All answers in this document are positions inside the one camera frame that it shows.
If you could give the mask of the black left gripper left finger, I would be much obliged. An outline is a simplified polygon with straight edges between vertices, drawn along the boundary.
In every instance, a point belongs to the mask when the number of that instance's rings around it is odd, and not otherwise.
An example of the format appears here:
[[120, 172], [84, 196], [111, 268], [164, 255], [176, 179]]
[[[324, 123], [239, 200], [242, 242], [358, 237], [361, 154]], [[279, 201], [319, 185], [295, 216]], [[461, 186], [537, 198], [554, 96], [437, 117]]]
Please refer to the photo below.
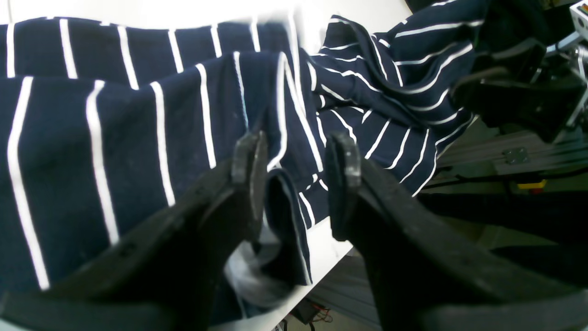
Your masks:
[[235, 249], [262, 227], [267, 138], [237, 141], [174, 206], [43, 292], [8, 293], [3, 331], [205, 331]]

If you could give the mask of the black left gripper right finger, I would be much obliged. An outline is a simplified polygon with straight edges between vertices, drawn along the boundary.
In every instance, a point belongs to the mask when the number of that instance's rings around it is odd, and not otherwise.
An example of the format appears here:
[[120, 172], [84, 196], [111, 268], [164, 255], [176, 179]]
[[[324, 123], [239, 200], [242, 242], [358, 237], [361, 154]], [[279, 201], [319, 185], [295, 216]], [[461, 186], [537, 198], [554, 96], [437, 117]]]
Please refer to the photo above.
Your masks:
[[583, 331], [587, 291], [477, 247], [364, 159], [326, 139], [330, 226], [365, 260], [384, 331]]

